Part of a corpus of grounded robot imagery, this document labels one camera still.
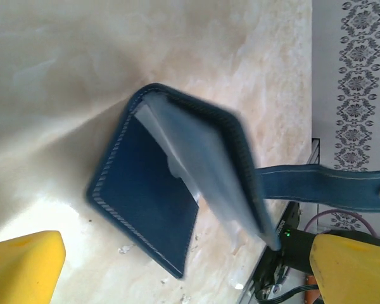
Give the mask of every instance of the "wallet stitching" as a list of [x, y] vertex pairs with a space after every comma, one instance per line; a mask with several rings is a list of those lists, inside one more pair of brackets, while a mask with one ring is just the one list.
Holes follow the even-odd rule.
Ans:
[[[170, 266], [172, 266], [175, 270], [177, 270], [179, 274], [183, 275], [183, 273], [179, 269], [177, 269], [172, 263], [170, 263], [165, 258], [165, 256], [163, 256], [141, 233], [139, 233], [130, 223], [128, 223], [123, 217], [121, 217], [118, 214], [118, 212], [116, 212], [111, 206], [107, 205], [106, 202], [100, 197], [100, 190], [103, 187], [104, 182], [106, 180], [106, 176], [108, 174], [108, 169], [111, 168], [111, 165], [113, 163], [113, 159], [115, 158], [115, 155], [116, 155], [116, 153], [118, 151], [120, 142], [122, 141], [122, 138], [124, 137], [126, 131], [128, 130], [129, 122], [130, 122], [132, 116], [135, 114], [135, 108], [137, 106], [138, 101], [140, 99], [142, 99], [142, 97], [146, 93], [151, 92], [151, 91], [157, 91], [157, 90], [158, 89], [155, 89], [155, 88], [145, 90], [144, 92], [142, 92], [135, 99], [135, 101], [133, 102], [132, 106], [129, 108], [129, 112], [130, 113], [129, 113], [126, 121], [124, 122], [124, 125], [122, 127], [122, 131], [121, 131], [120, 135], [117, 137], [117, 141], [114, 144], [114, 147], [113, 147], [110, 155], [107, 158], [106, 165], [103, 167], [103, 170], [101, 171], [101, 176], [99, 177], [96, 185], [94, 186], [94, 189], [93, 189], [93, 192], [92, 192], [92, 198], [93, 198], [93, 200], [98, 205], [102, 206], [104, 208], [104, 210], [107, 211], [112, 217], [114, 217], [115, 219], [117, 219], [121, 224], [123, 224], [124, 226], [126, 226], [126, 228], [128, 228], [137, 237], [139, 237], [139, 239], [141, 239], [145, 243], [145, 245], [147, 245], [151, 250], [153, 250], [153, 252], [155, 252], [162, 259], [164, 259], [164, 261], [166, 261]], [[191, 239], [192, 233], [193, 233], [193, 229], [191, 229], [191, 231], [190, 231], [190, 235], [189, 235], [189, 238], [188, 238], [188, 241], [187, 241], [187, 246], [190, 243], [190, 239]]]
[[258, 173], [259, 175], [267, 175], [267, 174], [274, 174], [274, 173], [305, 173], [305, 172], [317, 172], [321, 175], [325, 175], [328, 177], [335, 177], [336, 179], [351, 179], [351, 180], [356, 180], [356, 181], [371, 181], [371, 180], [379, 180], [380, 177], [345, 177], [345, 176], [338, 176], [338, 175], [333, 175], [329, 173], [324, 173], [319, 170], [278, 170], [278, 171], [271, 171], [271, 172], [264, 172], [264, 173]]

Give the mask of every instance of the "wallet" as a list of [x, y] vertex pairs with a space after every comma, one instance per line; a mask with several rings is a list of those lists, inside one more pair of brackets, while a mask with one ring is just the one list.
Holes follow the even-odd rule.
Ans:
[[163, 84], [127, 103], [87, 199], [174, 277], [204, 197], [217, 218], [280, 249], [265, 199], [380, 212], [380, 172], [320, 165], [256, 168], [236, 114]]

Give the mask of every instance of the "blue leather strap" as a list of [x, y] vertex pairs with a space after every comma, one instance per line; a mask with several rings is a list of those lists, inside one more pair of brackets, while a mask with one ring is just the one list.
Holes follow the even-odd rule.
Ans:
[[267, 199], [380, 212], [380, 171], [346, 172], [321, 165], [283, 165], [259, 168], [256, 174]]

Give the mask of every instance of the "marble surface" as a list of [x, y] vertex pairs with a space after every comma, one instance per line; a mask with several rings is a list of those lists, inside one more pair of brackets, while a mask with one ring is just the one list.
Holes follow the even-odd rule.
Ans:
[[[311, 1], [0, 1], [0, 241], [61, 232], [52, 303], [234, 303], [262, 252], [231, 252], [202, 201], [176, 281], [84, 201], [118, 114], [150, 82], [238, 111], [261, 165], [304, 162]], [[277, 220], [284, 203], [268, 206]]]

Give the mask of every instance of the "purple cable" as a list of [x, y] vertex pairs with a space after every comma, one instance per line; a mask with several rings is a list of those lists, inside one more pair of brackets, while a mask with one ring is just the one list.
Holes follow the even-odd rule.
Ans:
[[307, 231], [307, 229], [312, 225], [312, 223], [314, 223], [318, 218], [320, 218], [324, 215], [330, 214], [330, 213], [334, 213], [334, 212], [347, 214], [347, 215], [350, 215], [351, 217], [354, 217], [355, 219], [357, 219], [359, 222], [361, 222], [362, 224], [364, 224], [366, 226], [367, 230], [369, 230], [369, 232], [372, 236], [374, 236], [375, 238], [378, 238], [377, 233], [375, 232], [373, 227], [363, 217], [361, 217], [360, 215], [358, 215], [355, 212], [344, 211], [344, 210], [340, 210], [340, 209], [330, 209], [330, 210], [326, 210], [326, 211], [318, 213], [316, 216], [311, 218], [310, 221], [306, 224], [304, 231]]
[[[361, 222], [362, 224], [364, 224], [367, 228], [367, 230], [369, 230], [370, 234], [372, 236], [374, 236], [375, 238], [378, 238], [377, 236], [377, 233], [375, 232], [375, 230], [373, 229], [373, 227], [369, 224], [368, 221], [366, 221], [364, 218], [362, 218], [361, 216], [359, 216], [357, 213], [355, 212], [351, 212], [351, 211], [345, 211], [345, 210], [340, 210], [340, 209], [330, 209], [330, 210], [326, 210], [326, 211], [323, 211], [323, 212], [320, 212], [318, 213], [316, 216], [314, 216], [313, 218], [311, 218], [308, 223], [306, 224], [305, 228], [304, 228], [304, 231], [307, 231], [308, 228], [312, 225], [312, 223], [314, 223], [317, 219], [319, 219], [320, 217], [323, 217], [324, 215], [327, 215], [327, 214], [330, 214], [330, 213], [334, 213], [334, 212], [338, 212], [338, 213], [342, 213], [342, 214], [347, 214], [347, 215], [350, 215], [351, 217], [354, 217], [355, 219], [357, 219], [359, 222]], [[284, 275], [279, 279], [278, 283], [276, 284], [276, 286], [274, 287], [274, 293], [276, 293], [278, 290], [280, 290], [280, 287], [279, 285], [283, 285], [284, 282], [286, 281], [287, 279], [287, 276], [289, 275], [290, 273], [290, 270], [291, 268], [288, 267], [287, 270], [284, 272]]]

